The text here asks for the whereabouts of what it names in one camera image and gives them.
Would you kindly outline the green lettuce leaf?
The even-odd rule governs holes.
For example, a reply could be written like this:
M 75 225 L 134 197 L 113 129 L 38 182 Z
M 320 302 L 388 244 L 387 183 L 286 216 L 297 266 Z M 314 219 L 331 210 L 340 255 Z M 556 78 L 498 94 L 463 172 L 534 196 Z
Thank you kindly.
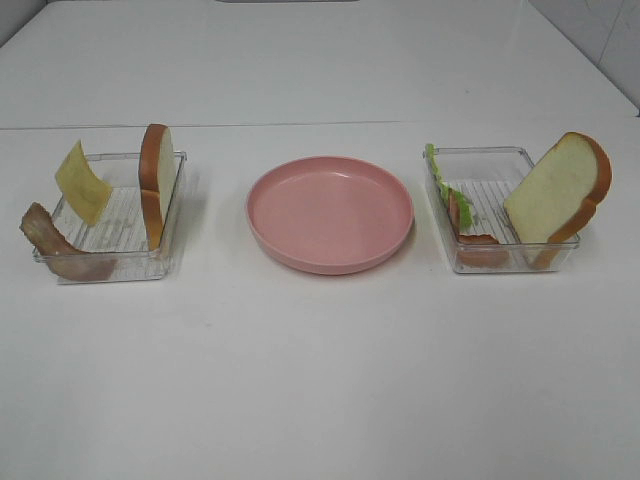
M 424 157 L 431 167 L 432 174 L 439 189 L 440 197 L 449 210 L 449 216 L 452 224 L 457 231 L 466 231 L 472 225 L 473 216 L 471 214 L 471 202 L 459 190 L 456 190 L 443 181 L 439 166 L 436 162 L 436 147 L 427 143 L 425 147 Z

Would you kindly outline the bacon strip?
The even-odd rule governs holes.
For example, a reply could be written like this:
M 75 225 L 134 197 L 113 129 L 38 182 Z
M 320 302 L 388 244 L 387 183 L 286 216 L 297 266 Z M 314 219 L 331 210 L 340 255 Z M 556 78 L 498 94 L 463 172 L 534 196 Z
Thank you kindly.
M 448 214 L 458 243 L 463 246 L 459 254 L 465 265 L 479 268 L 497 268 L 506 263 L 508 253 L 497 248 L 498 240 L 490 234 L 466 234 L 471 225 L 471 207 L 466 197 L 453 188 L 448 189 Z
M 43 256 L 49 270 L 62 279 L 74 282 L 108 280 L 115 268 L 114 260 L 90 260 L 88 253 L 75 248 L 55 227 L 49 212 L 33 202 L 22 216 L 20 230 Z

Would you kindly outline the bread slice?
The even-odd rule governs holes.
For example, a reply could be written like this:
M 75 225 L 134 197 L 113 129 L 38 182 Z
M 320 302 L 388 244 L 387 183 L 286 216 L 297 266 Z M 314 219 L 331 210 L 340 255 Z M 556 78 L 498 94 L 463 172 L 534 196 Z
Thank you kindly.
M 527 255 L 531 268 L 551 266 L 556 246 L 587 225 L 611 181 L 608 155 L 585 134 L 568 132 L 545 153 L 503 203 L 519 241 L 546 246 Z
M 149 250 L 156 250 L 160 245 L 176 172 L 170 129 L 163 124 L 150 124 L 142 140 L 138 167 Z

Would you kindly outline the yellow cheese slice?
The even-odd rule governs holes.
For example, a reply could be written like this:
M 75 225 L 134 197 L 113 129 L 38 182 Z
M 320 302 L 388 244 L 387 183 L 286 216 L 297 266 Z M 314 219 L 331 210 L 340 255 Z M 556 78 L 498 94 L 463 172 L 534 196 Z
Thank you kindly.
M 55 180 L 65 201 L 83 222 L 96 225 L 107 207 L 112 187 L 94 174 L 80 140 L 59 166 Z

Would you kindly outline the pink round plate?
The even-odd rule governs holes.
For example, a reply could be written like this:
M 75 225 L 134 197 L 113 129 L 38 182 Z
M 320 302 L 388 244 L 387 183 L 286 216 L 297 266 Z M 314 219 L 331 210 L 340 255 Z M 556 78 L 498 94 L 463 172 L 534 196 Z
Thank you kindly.
M 414 222 L 404 184 L 354 158 L 316 156 L 282 164 L 252 186 L 248 224 L 260 247 L 305 272 L 343 275 L 394 255 Z

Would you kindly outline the right clear plastic tray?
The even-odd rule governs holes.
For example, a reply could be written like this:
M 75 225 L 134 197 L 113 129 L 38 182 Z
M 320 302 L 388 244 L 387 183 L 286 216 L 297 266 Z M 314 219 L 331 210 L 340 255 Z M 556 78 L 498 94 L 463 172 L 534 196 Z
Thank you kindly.
M 555 272 L 561 269 L 573 250 L 580 246 L 580 237 L 574 235 L 556 246 L 559 253 L 548 269 L 536 270 L 530 267 L 527 255 L 546 246 L 522 244 L 503 208 L 503 203 L 512 190 L 534 167 L 523 148 L 515 146 L 436 147 L 435 159 L 443 181 L 461 191 L 471 202 L 472 225 L 464 233 L 490 234 L 498 240 L 497 248 L 508 253 L 506 263 L 497 268 L 472 267 L 460 261 L 459 254 L 463 251 L 463 246 L 456 240 L 448 208 L 440 197 L 431 167 L 425 159 L 428 169 L 427 193 L 454 272 L 459 274 Z

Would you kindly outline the clear plastic tray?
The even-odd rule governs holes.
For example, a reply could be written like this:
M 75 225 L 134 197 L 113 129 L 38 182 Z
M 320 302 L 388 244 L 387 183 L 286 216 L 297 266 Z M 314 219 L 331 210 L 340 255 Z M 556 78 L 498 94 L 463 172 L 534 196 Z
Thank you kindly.
M 51 213 L 55 227 L 68 243 L 83 251 L 76 258 L 62 257 L 60 261 L 73 265 L 91 263 L 112 265 L 105 282 L 159 280 L 165 277 L 174 263 L 174 233 L 185 190 L 184 151 L 174 153 L 177 177 L 169 203 L 166 224 L 156 250 L 148 249 L 141 195 L 138 180 L 137 153 L 89 154 L 93 172 L 112 187 L 112 193 L 100 220 L 89 226 L 61 198 Z
M 456 240 L 448 208 L 440 197 L 431 167 L 425 159 L 428 169 L 427 193 L 454 272 L 459 274 L 555 272 L 561 269 L 573 250 L 580 246 L 580 237 L 574 235 L 556 246 L 559 253 L 548 269 L 536 270 L 530 267 L 527 255 L 546 246 L 522 244 L 503 208 L 503 203 L 512 190 L 534 167 L 523 148 L 515 146 L 436 147 L 435 159 L 443 181 L 461 191 L 471 202 L 472 225 L 464 233 L 490 234 L 498 240 L 497 248 L 508 253 L 506 263 L 497 268 L 472 267 L 460 261 L 459 254 L 463 251 L 463 246 Z

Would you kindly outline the left clear plastic tray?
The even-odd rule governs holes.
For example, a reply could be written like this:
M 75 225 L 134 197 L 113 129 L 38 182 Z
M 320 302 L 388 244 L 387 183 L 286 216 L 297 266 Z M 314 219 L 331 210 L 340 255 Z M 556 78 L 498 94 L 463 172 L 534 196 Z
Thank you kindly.
M 137 153 L 89 154 L 93 172 L 112 187 L 112 193 L 100 220 L 89 226 L 61 198 L 51 213 L 55 227 L 68 243 L 83 251 L 76 258 L 62 257 L 60 261 L 73 265 L 91 263 L 112 265 L 105 282 L 159 280 L 165 277 L 174 263 L 174 233 L 185 190 L 184 151 L 174 153 L 177 177 L 169 203 L 166 224 L 156 250 L 148 249 L 141 195 L 138 180 Z

